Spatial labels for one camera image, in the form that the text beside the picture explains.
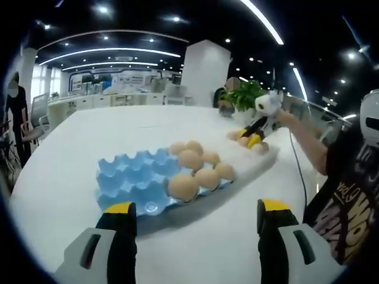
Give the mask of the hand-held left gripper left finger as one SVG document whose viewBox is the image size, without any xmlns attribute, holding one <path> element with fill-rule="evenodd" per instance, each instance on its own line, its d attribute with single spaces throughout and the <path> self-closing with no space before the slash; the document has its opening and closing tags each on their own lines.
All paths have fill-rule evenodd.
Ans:
<svg viewBox="0 0 379 284">
<path fill-rule="evenodd" d="M 136 204 L 107 208 L 96 227 L 85 229 L 64 251 L 53 273 L 57 283 L 136 283 Z"/>
</svg>

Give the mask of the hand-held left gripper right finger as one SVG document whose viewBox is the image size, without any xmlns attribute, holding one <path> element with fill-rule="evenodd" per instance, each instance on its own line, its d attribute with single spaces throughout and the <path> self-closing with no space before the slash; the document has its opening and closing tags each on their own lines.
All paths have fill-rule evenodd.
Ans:
<svg viewBox="0 0 379 284">
<path fill-rule="evenodd" d="M 328 243 L 279 200 L 258 200 L 257 233 L 261 283 L 334 283 L 346 270 Z"/>
</svg>

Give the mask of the person's right hand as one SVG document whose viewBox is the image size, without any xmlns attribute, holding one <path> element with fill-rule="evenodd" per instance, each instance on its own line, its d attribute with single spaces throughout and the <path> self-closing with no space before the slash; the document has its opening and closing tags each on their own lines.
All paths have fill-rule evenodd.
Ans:
<svg viewBox="0 0 379 284">
<path fill-rule="evenodd" d="M 296 127 L 299 123 L 299 120 L 293 114 L 283 109 L 279 109 L 279 111 L 276 113 L 275 120 L 288 129 Z"/>
</svg>

